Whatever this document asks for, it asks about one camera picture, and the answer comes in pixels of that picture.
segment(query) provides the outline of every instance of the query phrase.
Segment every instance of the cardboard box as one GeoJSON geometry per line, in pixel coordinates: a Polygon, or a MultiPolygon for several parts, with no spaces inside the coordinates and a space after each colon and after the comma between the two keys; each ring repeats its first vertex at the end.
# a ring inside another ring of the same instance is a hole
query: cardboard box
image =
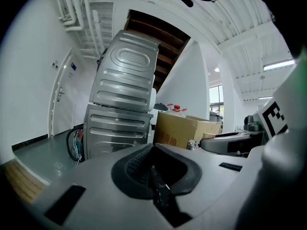
{"type": "Polygon", "coordinates": [[[186,149],[190,139],[199,142],[204,133],[218,135],[220,128],[221,123],[197,117],[159,113],[153,141],[186,149]]]}

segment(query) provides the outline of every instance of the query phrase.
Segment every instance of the staircase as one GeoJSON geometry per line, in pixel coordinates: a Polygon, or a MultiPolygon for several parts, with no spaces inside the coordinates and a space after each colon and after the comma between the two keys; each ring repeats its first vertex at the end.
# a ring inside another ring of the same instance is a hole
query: staircase
{"type": "Polygon", "coordinates": [[[158,92],[190,37],[163,20],[134,10],[130,11],[125,29],[146,35],[161,43],[153,84],[158,92]]]}

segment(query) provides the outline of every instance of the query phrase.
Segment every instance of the ceiling light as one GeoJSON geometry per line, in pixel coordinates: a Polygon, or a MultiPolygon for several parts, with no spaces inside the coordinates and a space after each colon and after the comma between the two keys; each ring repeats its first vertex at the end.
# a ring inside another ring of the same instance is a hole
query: ceiling light
{"type": "Polygon", "coordinates": [[[260,97],[259,100],[267,100],[267,99],[272,99],[273,97],[260,97]]]}
{"type": "Polygon", "coordinates": [[[279,67],[291,66],[291,65],[294,65],[294,64],[295,64],[295,61],[293,59],[291,59],[291,60],[286,60],[286,61],[266,65],[266,66],[263,67],[263,70],[268,71],[268,70],[272,70],[272,69],[279,68],[279,67]]]}

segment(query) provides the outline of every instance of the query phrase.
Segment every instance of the exposed ceiling pipe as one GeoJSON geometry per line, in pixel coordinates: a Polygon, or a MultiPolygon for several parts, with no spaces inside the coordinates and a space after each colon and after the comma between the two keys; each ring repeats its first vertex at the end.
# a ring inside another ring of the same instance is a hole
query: exposed ceiling pipe
{"type": "Polygon", "coordinates": [[[91,48],[80,48],[80,51],[83,53],[94,53],[91,48]]]}
{"type": "Polygon", "coordinates": [[[82,12],[81,12],[80,1],[79,0],[73,0],[73,1],[74,1],[74,5],[75,5],[75,9],[76,9],[76,13],[77,13],[77,17],[78,17],[80,26],[68,27],[65,29],[66,32],[81,31],[84,29],[84,21],[83,21],[82,12]]]}
{"type": "Polygon", "coordinates": [[[61,14],[61,19],[64,19],[65,16],[64,16],[64,13],[63,13],[63,10],[62,10],[62,4],[61,4],[61,1],[60,0],[57,0],[57,3],[58,3],[58,7],[59,7],[59,13],[61,14]]]}
{"type": "Polygon", "coordinates": [[[96,56],[83,56],[84,58],[88,58],[88,59],[99,59],[98,57],[96,56]]]}
{"type": "Polygon", "coordinates": [[[99,41],[99,44],[100,44],[100,49],[101,49],[102,52],[104,52],[105,46],[104,46],[104,41],[102,39],[101,28],[100,28],[97,10],[93,10],[93,17],[94,17],[94,24],[95,24],[95,29],[96,29],[98,41],[99,41]]]}
{"type": "Polygon", "coordinates": [[[75,11],[73,10],[72,1],[71,0],[66,0],[66,3],[67,3],[67,8],[68,8],[69,14],[71,16],[71,20],[70,21],[65,21],[63,23],[63,25],[75,24],[77,19],[76,19],[75,11]]]}
{"type": "Polygon", "coordinates": [[[93,43],[94,43],[94,46],[95,46],[95,51],[96,51],[95,53],[97,54],[97,56],[99,56],[101,53],[98,50],[98,45],[97,45],[96,38],[95,38],[95,35],[94,35],[92,15],[91,15],[91,9],[90,9],[90,2],[89,2],[89,0],[84,0],[84,3],[85,3],[85,10],[86,10],[86,17],[87,17],[88,25],[90,27],[91,36],[92,36],[93,43]]]}

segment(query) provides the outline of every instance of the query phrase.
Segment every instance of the red object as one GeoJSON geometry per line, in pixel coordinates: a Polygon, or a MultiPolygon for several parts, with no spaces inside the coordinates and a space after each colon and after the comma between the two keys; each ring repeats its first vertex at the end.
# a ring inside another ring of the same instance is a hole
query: red object
{"type": "Polygon", "coordinates": [[[174,111],[174,112],[177,112],[177,113],[179,113],[179,112],[185,112],[185,111],[187,111],[188,109],[187,108],[185,108],[185,109],[180,109],[181,107],[180,107],[180,105],[174,105],[174,104],[168,104],[167,106],[174,106],[174,109],[172,109],[172,108],[170,108],[172,111],[174,111]]]}

